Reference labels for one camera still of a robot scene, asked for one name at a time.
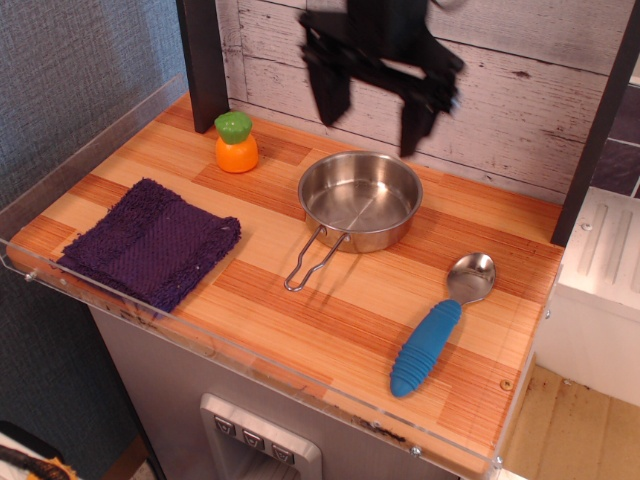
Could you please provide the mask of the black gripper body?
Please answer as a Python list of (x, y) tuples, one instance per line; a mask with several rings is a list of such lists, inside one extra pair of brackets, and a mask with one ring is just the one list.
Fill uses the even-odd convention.
[(306, 10), (299, 16), (306, 43), (350, 75), (401, 98), (434, 92), (441, 111), (457, 96), (464, 62), (427, 28), (427, 1), (348, 1), (340, 11)]

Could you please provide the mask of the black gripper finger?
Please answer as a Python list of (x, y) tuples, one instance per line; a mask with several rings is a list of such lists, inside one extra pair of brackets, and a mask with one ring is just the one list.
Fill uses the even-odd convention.
[(325, 126), (332, 126), (351, 106), (350, 75), (339, 63), (310, 45), (302, 47), (302, 57), (319, 118)]
[(413, 92), (402, 96), (400, 156), (413, 155), (418, 143), (430, 135), (441, 111), (434, 92)]

